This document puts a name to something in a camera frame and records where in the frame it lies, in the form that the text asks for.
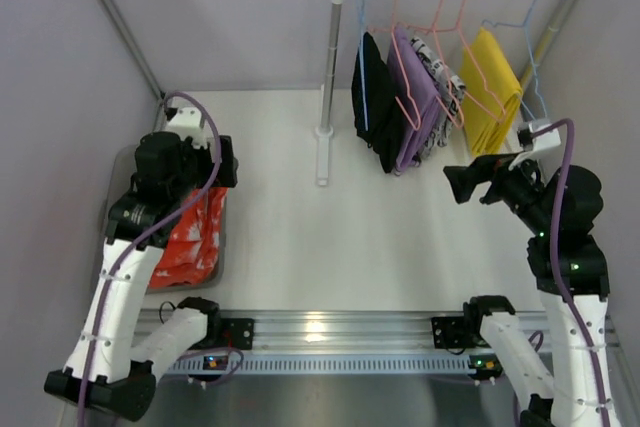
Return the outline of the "light blue wire hanger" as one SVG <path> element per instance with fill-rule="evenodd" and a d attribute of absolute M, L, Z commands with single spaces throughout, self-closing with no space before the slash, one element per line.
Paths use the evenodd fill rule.
<path fill-rule="evenodd" d="M 366 88 L 365 69 L 365 32 L 366 32 L 366 0 L 359 0 L 356 4 L 358 19 L 359 42 L 357 50 L 357 87 L 359 88 L 357 100 L 359 101 L 359 113 L 361 114 L 360 132 L 364 135 L 369 133 L 369 113 Z"/>

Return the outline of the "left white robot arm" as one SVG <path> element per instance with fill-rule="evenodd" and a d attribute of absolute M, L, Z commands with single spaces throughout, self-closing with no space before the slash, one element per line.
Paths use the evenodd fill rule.
<path fill-rule="evenodd" d="M 64 366 L 49 372 L 47 394 L 128 421 L 148 411 L 156 387 L 189 350 L 218 348 L 218 303 L 179 302 L 144 341 L 134 333 L 146 293 L 199 284 L 219 261 L 221 215 L 237 184 L 231 137 L 211 140 L 159 131 L 134 151 L 128 190 L 111 206 L 99 280 L 79 339 Z"/>

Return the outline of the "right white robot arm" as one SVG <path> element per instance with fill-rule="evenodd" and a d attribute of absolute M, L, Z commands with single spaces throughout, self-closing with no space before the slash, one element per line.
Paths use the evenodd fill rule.
<path fill-rule="evenodd" d="M 591 231 L 603 208 L 601 183 L 590 170 L 562 162 L 548 182 L 536 162 L 485 155 L 446 166 L 454 199 L 488 189 L 483 205 L 504 203 L 531 231 L 527 262 L 545 309 L 554 369 L 548 371 L 501 295 L 463 305 L 465 340 L 493 350 L 519 403 L 523 426 L 617 426 L 607 372 L 608 265 Z"/>

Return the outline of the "pink hanger with yellow trousers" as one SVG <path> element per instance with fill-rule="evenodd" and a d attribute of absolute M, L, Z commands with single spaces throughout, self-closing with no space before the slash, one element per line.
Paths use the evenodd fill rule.
<path fill-rule="evenodd" d="M 478 64 L 478 61 L 476 60 L 474 53 L 469 45 L 469 43 L 467 42 L 464 33 L 463 33 L 463 29 L 462 29 L 462 21 L 464 20 L 464 12 L 465 12 L 465 7 L 466 7 L 466 3 L 467 0 L 461 0 L 461 4 L 459 7 L 459 11 L 457 14 L 457 18 L 456 18 L 456 24 L 455 24 L 455 29 L 456 32 L 458 34 L 459 40 L 461 41 L 463 47 L 464 47 L 464 51 L 466 52 L 467 56 L 469 57 L 469 59 L 472 61 L 473 65 L 476 68 L 476 72 L 478 74 L 478 77 L 481 79 L 482 81 L 482 85 L 483 85 L 483 90 L 485 93 L 489 94 L 493 100 L 495 101 L 496 105 L 500 108 L 500 112 L 499 113 L 494 113 L 492 110 L 490 110 L 489 108 L 487 108 L 484 104 L 481 104 L 475 97 L 473 97 L 470 93 L 467 93 L 467 96 L 469 98 L 471 98 L 478 107 L 481 107 L 484 112 L 489 115 L 494 121 L 496 121 L 498 124 L 501 124 L 504 122 L 504 117 L 506 114 L 506 110 L 504 108 L 503 103 L 499 100 L 498 96 L 496 95 L 495 92 L 493 92 L 488 85 L 487 79 L 484 75 L 484 72 L 481 69 L 481 66 Z"/>

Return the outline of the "purple trousers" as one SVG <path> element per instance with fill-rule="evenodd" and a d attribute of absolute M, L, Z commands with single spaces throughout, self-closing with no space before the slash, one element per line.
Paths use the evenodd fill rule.
<path fill-rule="evenodd" d="M 419 151 L 438 117 L 440 95 L 411 47 L 406 29 L 400 25 L 394 27 L 387 67 L 396 88 L 397 100 L 392 105 L 399 111 L 403 124 L 395 162 L 395 172 L 401 175 L 417 163 Z"/>

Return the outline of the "black white patterned trousers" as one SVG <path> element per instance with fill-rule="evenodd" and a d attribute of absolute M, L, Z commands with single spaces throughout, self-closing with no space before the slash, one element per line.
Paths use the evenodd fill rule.
<path fill-rule="evenodd" d="M 447 108 L 447 111 L 444 111 L 439 107 L 438 117 L 432 131 L 419 151 L 420 159 L 426 160 L 436 147 L 447 146 L 454 127 L 453 121 L 458 118 L 460 104 L 464 99 L 466 85 L 422 38 L 418 36 L 412 37 L 410 45 L 432 78 L 435 87 L 438 89 L 441 101 Z"/>

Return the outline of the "yellow trousers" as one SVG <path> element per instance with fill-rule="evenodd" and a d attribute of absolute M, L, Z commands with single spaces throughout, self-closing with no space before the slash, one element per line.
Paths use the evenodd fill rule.
<path fill-rule="evenodd" d="M 470 153 L 497 154 L 516 119 L 523 90 L 489 30 L 481 27 L 465 45 L 458 75 L 466 85 L 461 108 Z"/>

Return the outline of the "empty light blue hanger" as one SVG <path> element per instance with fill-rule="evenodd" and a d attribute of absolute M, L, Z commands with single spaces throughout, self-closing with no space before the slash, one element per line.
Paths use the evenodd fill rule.
<path fill-rule="evenodd" d="M 542 109 L 542 114 L 544 118 L 547 118 L 548 109 L 546 106 L 544 96 L 539 90 L 538 62 L 535 60 L 534 49 L 533 49 L 531 36 L 530 36 L 531 18 L 533 16 L 537 2 L 538 0 L 531 1 L 526 14 L 520 23 L 497 22 L 497 21 L 492 21 L 490 19 L 483 19 L 481 22 L 481 26 L 486 28 L 491 27 L 493 29 L 496 29 L 498 27 L 519 29 L 523 32 L 527 53 L 529 57 L 528 67 L 530 68 L 531 81 L 533 82 L 533 87 L 534 87 L 534 94 L 538 99 L 538 104 Z"/>

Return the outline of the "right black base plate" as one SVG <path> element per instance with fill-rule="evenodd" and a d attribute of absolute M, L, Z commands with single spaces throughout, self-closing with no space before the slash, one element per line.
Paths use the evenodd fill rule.
<path fill-rule="evenodd" d="M 464 316 L 432 317 L 431 328 L 436 349 L 458 351 L 489 346 L 480 335 L 480 324 Z"/>

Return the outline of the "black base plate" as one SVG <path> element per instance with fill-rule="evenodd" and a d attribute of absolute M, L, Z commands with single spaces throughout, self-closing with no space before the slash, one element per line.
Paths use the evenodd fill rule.
<path fill-rule="evenodd" d="M 432 317 L 431 328 L 436 349 L 458 351 L 489 346 L 480 335 L 480 324 L 464 316 Z"/>
<path fill-rule="evenodd" d="M 252 318 L 225 318 L 215 320 L 207 327 L 205 337 L 195 344 L 196 349 L 233 347 L 252 350 L 255 320 Z"/>

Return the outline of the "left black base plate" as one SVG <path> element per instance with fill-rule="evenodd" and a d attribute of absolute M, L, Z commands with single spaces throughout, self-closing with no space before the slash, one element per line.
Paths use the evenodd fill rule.
<path fill-rule="evenodd" d="M 252 318 L 225 318 L 215 320 L 207 327 L 205 337 L 195 344 L 196 349 L 233 347 L 252 350 L 255 320 Z"/>

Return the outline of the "aluminium mounting rail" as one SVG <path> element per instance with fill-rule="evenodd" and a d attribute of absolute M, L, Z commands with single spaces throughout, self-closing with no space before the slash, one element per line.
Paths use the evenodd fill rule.
<path fill-rule="evenodd" d="M 437 353 L 431 319 L 449 312 L 425 311 L 224 311 L 228 319 L 253 321 L 255 354 Z"/>

